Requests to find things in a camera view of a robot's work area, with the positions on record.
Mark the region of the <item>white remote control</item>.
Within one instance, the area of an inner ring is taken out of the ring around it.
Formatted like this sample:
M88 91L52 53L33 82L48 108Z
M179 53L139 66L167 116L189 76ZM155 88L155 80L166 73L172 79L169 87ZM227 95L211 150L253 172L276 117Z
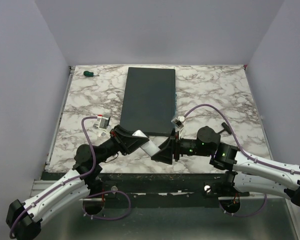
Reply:
M132 134L134 137L148 138L141 130L137 130ZM148 142L140 147L149 157L154 156L160 151L160 148L148 138Z

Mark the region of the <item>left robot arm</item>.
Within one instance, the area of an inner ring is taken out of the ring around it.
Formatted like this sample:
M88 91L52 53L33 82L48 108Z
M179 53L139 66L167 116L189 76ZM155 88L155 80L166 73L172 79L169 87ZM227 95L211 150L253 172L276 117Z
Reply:
M80 145L74 157L75 165L64 176L36 196L23 202L17 199L9 205L6 217L9 237L33 240L63 209L81 198L97 197L101 191L96 180L102 171L99 164L118 153L125 156L139 148L150 157L160 150L141 130L130 132L119 125L102 144Z

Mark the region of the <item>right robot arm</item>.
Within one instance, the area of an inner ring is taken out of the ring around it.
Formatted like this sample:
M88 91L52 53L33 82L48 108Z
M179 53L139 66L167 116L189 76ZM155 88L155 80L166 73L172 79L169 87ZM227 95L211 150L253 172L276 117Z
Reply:
M280 196L300 207L300 165L287 164L259 157L239 147L221 142L221 136L205 126L196 139L181 138L172 131L152 160L172 164L181 156L209 157L210 165L226 172L220 191L231 196L235 192L257 192Z

